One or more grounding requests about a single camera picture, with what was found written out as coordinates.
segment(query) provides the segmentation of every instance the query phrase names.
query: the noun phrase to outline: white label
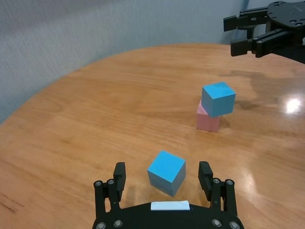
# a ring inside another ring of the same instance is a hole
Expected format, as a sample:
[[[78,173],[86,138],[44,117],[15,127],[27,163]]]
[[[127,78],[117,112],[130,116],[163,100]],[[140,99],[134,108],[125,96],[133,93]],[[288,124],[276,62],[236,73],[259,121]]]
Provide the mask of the white label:
[[[190,210],[190,204],[188,200],[185,201],[164,201],[164,202],[152,202],[151,210]]]

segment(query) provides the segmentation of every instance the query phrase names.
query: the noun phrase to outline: gray wall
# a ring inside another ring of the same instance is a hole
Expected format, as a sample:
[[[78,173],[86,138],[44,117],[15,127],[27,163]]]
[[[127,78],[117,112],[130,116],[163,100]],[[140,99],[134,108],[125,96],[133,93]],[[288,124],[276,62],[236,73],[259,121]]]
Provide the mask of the gray wall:
[[[246,0],[0,0],[0,123],[43,87],[100,58],[180,42],[228,43]]]

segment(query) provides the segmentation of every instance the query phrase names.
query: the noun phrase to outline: screw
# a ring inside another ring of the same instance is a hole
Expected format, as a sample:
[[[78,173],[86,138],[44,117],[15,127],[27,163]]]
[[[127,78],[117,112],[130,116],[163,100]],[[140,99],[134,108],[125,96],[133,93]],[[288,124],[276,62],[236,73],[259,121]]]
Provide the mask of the screw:
[[[236,223],[236,222],[234,222],[234,221],[231,221],[231,222],[230,222],[230,227],[231,227],[232,229],[240,229],[239,224]]]
[[[219,219],[212,219],[212,224],[218,228],[222,226],[221,221]]]
[[[104,228],[106,228],[106,224],[103,222],[96,225],[96,229],[104,229]]]
[[[116,220],[116,221],[113,223],[113,225],[114,225],[115,228],[119,228],[120,226],[123,225],[123,221],[120,220],[120,219],[118,219],[118,220]]]

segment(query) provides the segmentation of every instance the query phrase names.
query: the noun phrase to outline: table surface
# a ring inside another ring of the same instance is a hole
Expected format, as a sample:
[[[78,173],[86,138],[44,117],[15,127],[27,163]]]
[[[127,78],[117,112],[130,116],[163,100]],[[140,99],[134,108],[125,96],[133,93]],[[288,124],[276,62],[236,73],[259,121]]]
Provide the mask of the table surface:
[[[204,84],[227,82],[234,112],[218,133],[195,129]],[[305,224],[305,67],[283,57],[230,56],[213,44],[115,55],[62,77],[0,127],[0,228],[83,229],[95,220],[93,182],[126,163],[121,207],[189,200],[209,206],[199,161],[236,182],[246,229]],[[152,187],[160,150],[186,159],[174,198]]]

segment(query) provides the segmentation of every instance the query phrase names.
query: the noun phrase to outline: cube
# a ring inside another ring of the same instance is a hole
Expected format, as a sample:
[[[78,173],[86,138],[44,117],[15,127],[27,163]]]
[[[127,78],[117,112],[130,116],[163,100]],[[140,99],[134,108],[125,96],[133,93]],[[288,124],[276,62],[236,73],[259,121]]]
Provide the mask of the cube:
[[[236,93],[225,82],[202,87],[201,105],[210,117],[233,112]]]
[[[201,100],[198,104],[196,113],[196,128],[198,130],[217,132],[219,129],[220,116],[210,117],[201,106]]]
[[[161,151],[147,172],[152,186],[174,197],[186,176],[185,160]]]

